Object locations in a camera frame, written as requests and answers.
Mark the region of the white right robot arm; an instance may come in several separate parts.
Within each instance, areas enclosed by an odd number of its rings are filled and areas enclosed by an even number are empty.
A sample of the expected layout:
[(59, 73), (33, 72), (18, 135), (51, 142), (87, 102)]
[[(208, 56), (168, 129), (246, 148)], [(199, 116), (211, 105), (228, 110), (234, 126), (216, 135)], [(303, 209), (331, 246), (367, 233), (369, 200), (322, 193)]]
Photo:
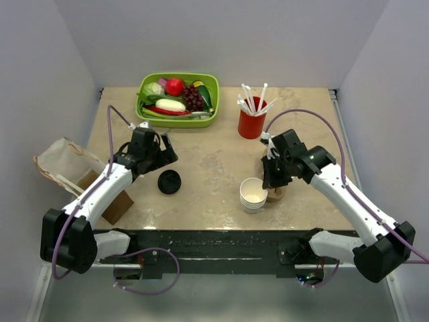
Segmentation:
[(376, 207), (348, 178), (341, 166), (323, 147), (308, 149), (292, 129), (276, 136), (263, 132), (267, 146), (262, 157), (263, 188), (287, 186), (299, 178), (322, 193), (356, 231), (355, 237), (314, 228), (302, 235), (292, 249), (294, 262), (315, 263), (328, 257), (354, 264), (369, 281), (380, 282), (410, 257), (406, 244), (414, 242), (416, 231), (404, 221), (398, 223)]

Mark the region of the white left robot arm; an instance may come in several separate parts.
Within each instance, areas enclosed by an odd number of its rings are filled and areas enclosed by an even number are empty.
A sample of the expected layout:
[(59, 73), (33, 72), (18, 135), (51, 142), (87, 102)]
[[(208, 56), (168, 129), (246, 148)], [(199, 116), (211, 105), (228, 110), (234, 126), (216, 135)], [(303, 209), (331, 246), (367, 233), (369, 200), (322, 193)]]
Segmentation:
[(178, 160), (169, 135), (136, 127), (129, 142), (117, 150), (99, 177), (61, 210), (50, 209), (42, 220), (40, 257), (69, 271), (83, 274), (96, 260), (116, 256), (134, 262), (139, 247), (132, 236), (114, 229), (96, 233), (95, 223), (108, 206), (133, 182)]

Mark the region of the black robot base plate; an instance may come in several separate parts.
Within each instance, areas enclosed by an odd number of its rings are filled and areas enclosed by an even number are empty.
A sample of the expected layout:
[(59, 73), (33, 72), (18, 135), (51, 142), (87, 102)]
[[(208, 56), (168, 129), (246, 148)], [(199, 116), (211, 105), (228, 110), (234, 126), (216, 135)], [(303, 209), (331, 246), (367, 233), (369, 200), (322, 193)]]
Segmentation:
[(314, 267), (320, 259), (299, 253), (305, 230), (131, 230), (126, 258), (102, 264), (132, 265), (143, 260), (143, 278), (163, 274), (274, 275), (293, 278), (296, 266)]

